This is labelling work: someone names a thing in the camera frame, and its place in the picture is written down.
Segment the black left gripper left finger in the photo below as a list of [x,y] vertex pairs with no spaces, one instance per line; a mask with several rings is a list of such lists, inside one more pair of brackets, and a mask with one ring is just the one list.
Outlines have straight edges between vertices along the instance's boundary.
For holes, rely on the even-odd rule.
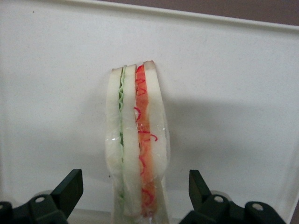
[[34,224],[66,224],[83,195],[81,169],[72,170],[50,194],[40,194],[29,201]]

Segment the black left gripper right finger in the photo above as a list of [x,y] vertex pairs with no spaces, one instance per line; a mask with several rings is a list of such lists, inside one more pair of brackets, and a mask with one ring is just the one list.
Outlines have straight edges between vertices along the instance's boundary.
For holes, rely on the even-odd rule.
[[193,210],[180,222],[182,224],[233,224],[229,215],[227,198],[213,195],[198,170],[189,171],[189,198]]

